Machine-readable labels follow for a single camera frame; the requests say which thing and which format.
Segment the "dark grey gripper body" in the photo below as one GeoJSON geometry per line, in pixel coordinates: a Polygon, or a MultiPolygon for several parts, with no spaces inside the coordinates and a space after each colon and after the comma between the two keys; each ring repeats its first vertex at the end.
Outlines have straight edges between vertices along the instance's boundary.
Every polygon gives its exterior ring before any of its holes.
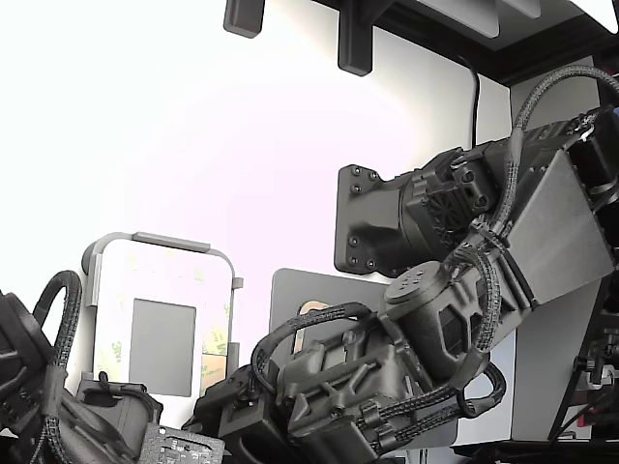
{"type": "Polygon", "coordinates": [[[98,379],[84,375],[77,399],[103,420],[102,425],[93,427],[98,437],[78,434],[81,444],[74,452],[77,462],[137,461],[147,425],[158,423],[163,412],[163,405],[144,385],[111,382],[104,372],[98,379]]]}

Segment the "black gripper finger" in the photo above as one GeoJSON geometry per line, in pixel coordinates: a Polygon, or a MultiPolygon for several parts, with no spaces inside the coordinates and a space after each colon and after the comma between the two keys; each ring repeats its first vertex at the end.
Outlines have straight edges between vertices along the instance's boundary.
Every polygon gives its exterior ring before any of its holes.
{"type": "Polygon", "coordinates": [[[217,404],[249,403],[255,400],[253,370],[249,364],[239,367],[227,379],[212,387],[217,404]]]}
{"type": "Polygon", "coordinates": [[[224,385],[209,387],[198,398],[190,418],[182,425],[182,430],[190,432],[218,432],[224,406],[224,385]]]}

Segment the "black printed gripper body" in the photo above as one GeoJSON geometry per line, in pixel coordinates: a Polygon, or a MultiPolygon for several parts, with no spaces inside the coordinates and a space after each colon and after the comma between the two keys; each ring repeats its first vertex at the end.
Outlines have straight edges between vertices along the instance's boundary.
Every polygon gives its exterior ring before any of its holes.
{"type": "Polygon", "coordinates": [[[308,463],[371,463],[401,447],[412,413],[381,409],[426,387],[426,370],[395,323],[368,318],[314,341],[280,371],[277,402],[286,437],[308,463]]]}

